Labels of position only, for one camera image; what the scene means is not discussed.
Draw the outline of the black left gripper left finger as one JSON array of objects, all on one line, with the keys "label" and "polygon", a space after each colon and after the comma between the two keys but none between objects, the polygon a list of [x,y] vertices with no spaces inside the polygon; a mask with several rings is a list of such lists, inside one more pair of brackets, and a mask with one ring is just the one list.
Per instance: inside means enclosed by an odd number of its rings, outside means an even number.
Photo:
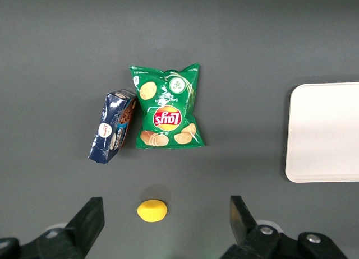
[{"label": "black left gripper left finger", "polygon": [[92,197],[65,226],[55,225],[21,245],[1,239],[1,258],[85,258],[104,227],[103,199]]}]

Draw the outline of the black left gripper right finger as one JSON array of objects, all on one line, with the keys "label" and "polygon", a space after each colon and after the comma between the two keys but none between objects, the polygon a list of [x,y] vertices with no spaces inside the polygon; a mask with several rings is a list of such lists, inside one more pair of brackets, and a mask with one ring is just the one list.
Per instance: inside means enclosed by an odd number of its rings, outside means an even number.
[{"label": "black left gripper right finger", "polygon": [[295,240],[269,223],[257,223],[241,196],[230,197],[230,224],[237,243],[222,258],[347,257],[326,235],[303,232]]}]

